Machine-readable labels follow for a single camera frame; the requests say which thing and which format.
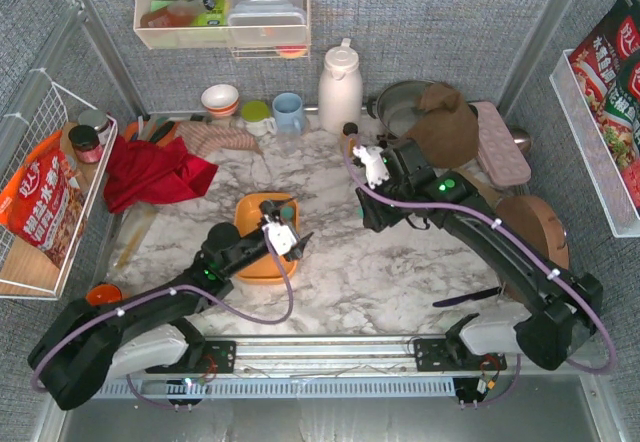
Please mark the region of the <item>green capsule number 3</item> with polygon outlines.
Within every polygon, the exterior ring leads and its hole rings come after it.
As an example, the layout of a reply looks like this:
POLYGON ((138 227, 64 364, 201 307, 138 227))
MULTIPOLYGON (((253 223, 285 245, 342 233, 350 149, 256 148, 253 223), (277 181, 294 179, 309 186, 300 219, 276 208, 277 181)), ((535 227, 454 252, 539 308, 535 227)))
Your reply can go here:
POLYGON ((292 220, 295 215, 295 210, 290 205, 285 205, 280 209, 280 216, 285 220, 292 220))

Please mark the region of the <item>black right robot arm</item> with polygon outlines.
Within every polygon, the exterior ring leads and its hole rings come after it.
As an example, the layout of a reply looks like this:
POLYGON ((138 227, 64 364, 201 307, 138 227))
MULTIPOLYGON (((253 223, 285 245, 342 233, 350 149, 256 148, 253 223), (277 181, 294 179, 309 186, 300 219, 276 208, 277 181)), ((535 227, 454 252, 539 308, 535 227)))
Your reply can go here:
POLYGON ((462 174, 436 174, 413 140, 393 146, 355 144, 345 162, 365 167, 355 180, 365 227, 381 232, 410 215, 464 242, 517 296, 519 308, 492 317, 474 315, 460 339, 474 354, 523 354, 537 366, 555 370, 595 333, 611 340, 599 312, 603 287, 558 266, 516 235, 462 174))

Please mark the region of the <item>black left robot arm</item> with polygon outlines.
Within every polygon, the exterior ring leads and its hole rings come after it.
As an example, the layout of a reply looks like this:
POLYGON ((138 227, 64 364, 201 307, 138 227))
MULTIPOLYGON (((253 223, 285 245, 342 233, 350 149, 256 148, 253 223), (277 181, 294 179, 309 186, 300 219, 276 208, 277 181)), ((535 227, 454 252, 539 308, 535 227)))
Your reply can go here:
POLYGON ((228 222, 214 225, 192 264, 159 287, 101 306, 69 302, 27 358, 32 389, 50 394, 62 410, 75 409, 101 388, 126 343, 162 326, 176 328, 203 300, 222 306, 233 277, 265 256, 276 264, 300 259, 309 239, 282 216, 289 203, 261 202, 259 222, 246 235, 228 222))

